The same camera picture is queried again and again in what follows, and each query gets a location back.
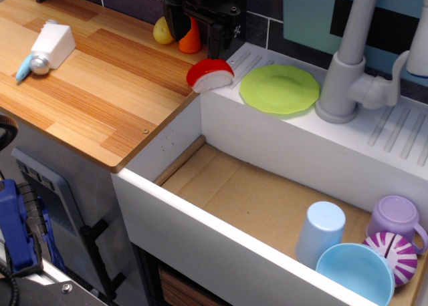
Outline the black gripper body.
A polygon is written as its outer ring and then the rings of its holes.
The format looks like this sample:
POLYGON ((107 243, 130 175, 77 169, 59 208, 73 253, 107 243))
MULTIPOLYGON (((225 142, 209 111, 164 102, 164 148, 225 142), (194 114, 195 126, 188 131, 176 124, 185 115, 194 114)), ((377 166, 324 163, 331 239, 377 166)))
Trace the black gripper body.
POLYGON ((242 34, 245 27, 247 0, 162 0, 179 4, 185 15, 195 18, 207 27, 213 23, 224 25, 231 31, 231 39, 242 34))

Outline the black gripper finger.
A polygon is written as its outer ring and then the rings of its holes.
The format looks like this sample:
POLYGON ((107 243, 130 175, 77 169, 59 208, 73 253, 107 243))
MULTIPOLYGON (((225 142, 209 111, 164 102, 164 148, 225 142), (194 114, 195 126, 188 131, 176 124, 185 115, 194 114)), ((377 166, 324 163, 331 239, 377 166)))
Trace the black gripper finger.
POLYGON ((180 41, 191 29, 191 18, 185 15, 181 5, 168 1, 163 1, 163 12, 171 36, 180 41))
POLYGON ((231 45, 231 31, 222 24, 213 23, 208 28, 209 59, 219 59, 220 55, 231 45))

